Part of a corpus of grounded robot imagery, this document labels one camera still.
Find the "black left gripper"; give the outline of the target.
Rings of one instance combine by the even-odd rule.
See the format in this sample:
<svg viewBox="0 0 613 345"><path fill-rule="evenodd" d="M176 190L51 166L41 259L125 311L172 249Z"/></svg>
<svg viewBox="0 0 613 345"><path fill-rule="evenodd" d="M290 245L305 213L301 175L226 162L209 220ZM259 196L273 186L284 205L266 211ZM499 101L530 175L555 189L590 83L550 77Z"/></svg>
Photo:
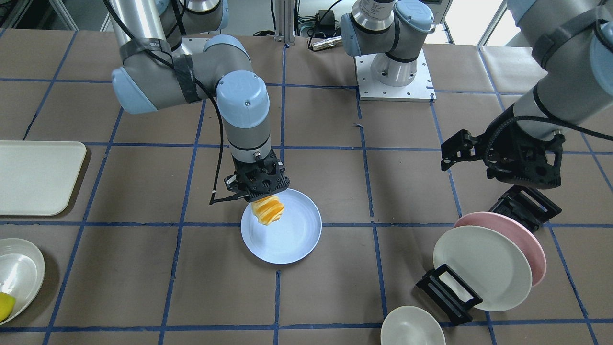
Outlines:
<svg viewBox="0 0 613 345"><path fill-rule="evenodd" d="M461 161L482 160L489 179L534 189L561 186L562 144L565 137L555 134L551 140L536 139L521 129L519 122L553 124L564 127L559 119L540 116L515 116L508 108L479 136L462 129L442 144L443 171Z"/></svg>

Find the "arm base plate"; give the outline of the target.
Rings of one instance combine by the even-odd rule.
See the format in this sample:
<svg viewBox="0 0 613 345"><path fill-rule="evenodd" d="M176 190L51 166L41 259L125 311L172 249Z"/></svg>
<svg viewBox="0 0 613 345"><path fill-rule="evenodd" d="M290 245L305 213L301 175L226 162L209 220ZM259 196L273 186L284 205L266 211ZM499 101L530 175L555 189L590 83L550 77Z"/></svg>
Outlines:
<svg viewBox="0 0 613 345"><path fill-rule="evenodd" d="M385 53L362 55L354 60L361 100L436 100L423 50L409 63L394 61Z"/></svg>

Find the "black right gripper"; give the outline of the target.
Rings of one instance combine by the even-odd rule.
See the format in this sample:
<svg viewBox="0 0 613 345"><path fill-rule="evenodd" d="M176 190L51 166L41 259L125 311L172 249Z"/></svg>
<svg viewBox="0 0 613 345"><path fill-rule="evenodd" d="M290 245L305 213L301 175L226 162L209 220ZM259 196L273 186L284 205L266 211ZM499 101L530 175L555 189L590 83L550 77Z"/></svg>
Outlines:
<svg viewBox="0 0 613 345"><path fill-rule="evenodd" d="M274 150L268 155L255 153L254 163L245 163L233 158L235 171L224 179L226 188L234 192L234 197L248 202L258 201L286 190L290 185L285 165L277 158Z"/></svg>

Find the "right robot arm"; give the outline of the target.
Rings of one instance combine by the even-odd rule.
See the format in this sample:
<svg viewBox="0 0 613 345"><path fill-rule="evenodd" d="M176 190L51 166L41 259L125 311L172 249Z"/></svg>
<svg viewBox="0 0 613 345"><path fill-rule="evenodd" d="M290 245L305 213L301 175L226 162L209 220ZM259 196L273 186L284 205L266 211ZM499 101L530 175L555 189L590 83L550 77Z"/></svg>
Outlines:
<svg viewBox="0 0 613 345"><path fill-rule="evenodd" d="M225 28L225 0L106 0L122 66L112 72L118 101L130 114L212 101L234 172L227 200L256 201L289 187L270 138L270 98L242 43L215 35L198 49L185 35Z"/></svg>

